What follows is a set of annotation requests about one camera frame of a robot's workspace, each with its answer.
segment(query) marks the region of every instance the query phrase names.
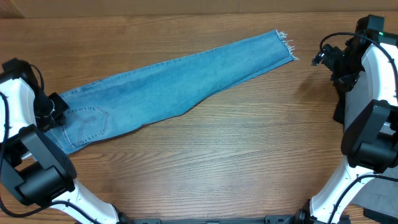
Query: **blue jeans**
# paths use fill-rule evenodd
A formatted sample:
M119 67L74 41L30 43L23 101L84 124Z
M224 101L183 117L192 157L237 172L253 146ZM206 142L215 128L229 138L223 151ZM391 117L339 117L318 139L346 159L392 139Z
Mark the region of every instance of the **blue jeans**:
M273 30L62 93L70 107L66 124L46 135L69 154L91 142L184 114L215 93L292 61L285 36Z

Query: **seam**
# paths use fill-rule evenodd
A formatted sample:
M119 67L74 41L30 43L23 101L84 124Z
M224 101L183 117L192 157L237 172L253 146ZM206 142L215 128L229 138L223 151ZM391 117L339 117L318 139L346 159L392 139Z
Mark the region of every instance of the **seam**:
M283 60L285 60L285 59L287 59L287 58L289 58L289 57L291 57L292 60L294 60L294 57L293 57L293 56L288 55L287 57L284 57L284 58L280 59L279 61L274 62L274 63L272 63L272 65L269 65L269 66L267 66L267 67L265 67L265 68L269 68L269 67L275 65L276 63L279 63L279 62L281 62L281 61L283 61Z
M108 128L108 120L109 120L109 116L110 116L110 114L108 113L108 112L106 112L105 110L101 110L101 109L99 109L98 107L96 108L97 110L99 110L100 112L102 112L102 113L104 113L105 115L106 115L106 118L105 118L105 127L104 127L104 133L105 133L105 131L107 130L107 128Z
M83 140L83 141L80 141L80 142L78 142L78 143L76 143L76 145L77 146L81 146L82 144L84 144L84 143L86 143L86 142L88 142L88 141L90 141L90 140L93 140L94 138L97 138L98 136L101 136L101 135L103 135L105 132L103 131L103 132L100 132L99 134L96 134L96 135L94 135L94 136L91 136L90 138L87 138L87 139L85 139L85 140Z
M74 149L75 147L73 146L72 142L70 141L68 134L67 134L67 130L65 129L65 125L61 126L62 128L62 135L63 137L68 140L69 146L71 147L71 149Z
M62 98L63 98L63 97L66 97L66 96L74 95L74 94L79 93L79 92L84 91L84 90L87 90L88 88L91 88L91 87L93 87L93 86L96 86L96 85L102 83L103 81L105 81L105 79L104 79L104 80L99 80L99 81L97 81L97 83L92 84L92 85L90 85L90 86L86 86L85 88L82 88L81 90L76 91L76 92L74 92L74 93L69 93L69 94L63 95Z
M210 50L206 50L206 51L203 51L203 52L198 52L198 53L195 53L195 54L192 54L192 55L187 55L187 56L175 58L175 59L172 59L172 60L167 60L167 61L164 61L164 62L158 62L158 63L152 64L152 65L148 65L148 66L145 66L145 67L137 68L137 69L134 69L134 70L131 70L131 71L128 71L128 72L122 72L122 73L119 73L119 74L112 75L112 76L110 76L108 78L105 78L102 81L106 80L107 82L110 82L111 80L113 80L115 78L122 78L125 75L129 75L131 72L140 72L140 71L143 71L143 70L150 69L152 67L164 66L164 65L168 65L170 63L179 62L181 60L186 60L186 59L194 60L195 58L197 58L199 56L206 55L208 53L217 51L217 50L222 49L223 47L229 46L231 44L237 44L237 43L240 43L240 42L244 42L244 41L248 41L248 40L251 40L251 39L254 39L254 38L259 38L259 37L272 35L272 34L276 34L276 36L277 36L277 31L276 30L272 30L272 31L266 32L264 34L260 34L260 35L254 36L254 37L249 37L249 38L246 38L246 39L243 39L243 40L238 40L238 41L235 41L235 42L232 42L232 43L229 43L229 44L225 44L225 45L216 47L214 49L210 49Z
M53 137L52 139L55 141L55 144L56 144L60 149L62 149L61 142L58 140L58 138L54 135L54 133L53 133L52 131L53 131L53 130L50 129L50 130L49 130L49 134L51 134L51 136Z

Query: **frayed hem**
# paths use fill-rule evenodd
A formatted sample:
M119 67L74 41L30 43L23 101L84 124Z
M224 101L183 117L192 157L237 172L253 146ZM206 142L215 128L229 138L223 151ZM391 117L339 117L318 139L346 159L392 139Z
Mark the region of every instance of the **frayed hem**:
M285 32L278 32L278 31L276 31L276 32L278 34L280 41L282 41L284 43L287 50L289 51L289 55L292 56L294 60L300 60L298 57L293 55L294 46L289 45L289 42L293 41L293 40L285 40L287 37L287 34Z

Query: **black cable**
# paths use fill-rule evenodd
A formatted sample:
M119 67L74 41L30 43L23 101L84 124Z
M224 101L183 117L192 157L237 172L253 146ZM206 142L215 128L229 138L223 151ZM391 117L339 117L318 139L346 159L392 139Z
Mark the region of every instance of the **black cable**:
M36 69L37 73L39 74L39 76L40 76L40 87L42 88L42 91L44 91L44 79L43 79L42 73L40 72L40 70L35 65L30 64L30 66L34 67Z
M344 192L340 195L340 197L338 198L336 205L333 208L333 211L331 212L328 224L331 224L331 221L333 219L333 217L335 216L335 213L337 212L338 206L341 203L341 201L343 200L344 196L349 192L349 190L354 187L354 185L357 182L360 182L362 179L364 178L370 178L370 177L374 177L376 179L383 179L383 180L390 180L390 181L394 181L394 182L398 182L397 178L392 178L392 177L386 177L386 176L382 176L382 175L375 175L375 174L369 174L369 175L362 175L360 177L357 177L345 190Z
M359 38L362 38L364 40L370 41L378 49L380 49L384 53L384 55L386 55L386 57L388 58L388 60L391 63L392 70L394 71L394 79L396 81L396 91L398 90L398 71L397 71L397 66L396 66L396 63L395 63L394 59L391 57L391 55L383 47L381 47L380 44L378 44L376 41L374 41L374 40L372 40L372 39L370 39L368 37L365 37L365 36L359 35L359 34L355 34L355 33L352 33L352 32L337 32L337 33L334 33L334 34L329 34L325 38L323 38L321 40L320 44L319 44L319 48L320 48L321 52L325 53L323 51L323 48L322 48L324 41L326 41L330 37L334 37L334 36L337 36L337 35L351 35L351 36L359 37Z
M6 151L6 141L8 139L8 135L9 135L9 130L10 130L10 126L9 126L9 122L10 122L10 117L9 117L9 105L8 105L8 101L7 101L7 97L5 96L5 94L3 94L2 92L0 92L0 96L4 102L4 114L5 114L5 122L4 122L4 138L2 140L1 143L1 148L0 148L0 178L1 178L1 168L2 168L2 162L4 159L4 153ZM33 211L27 212L27 213L23 213L23 214L16 214L13 213L12 211L8 210L6 208L6 206L4 205L2 199L1 199L1 194L0 194L0 208L1 210L14 218L24 218L24 217L28 217L30 215L36 214L38 212L41 212L42 210L45 210L46 208L49 208L53 205L59 205L59 204L63 204L67 207L71 207L73 209L75 209L78 213L80 213L83 217L85 217L87 220L89 220L90 222L94 223L94 224L99 224L96 220L92 219L91 217L89 217L85 212L83 212L80 208L78 208L76 205L70 203L70 202L65 202L65 201L56 201L56 202L50 202L48 205L37 208Z

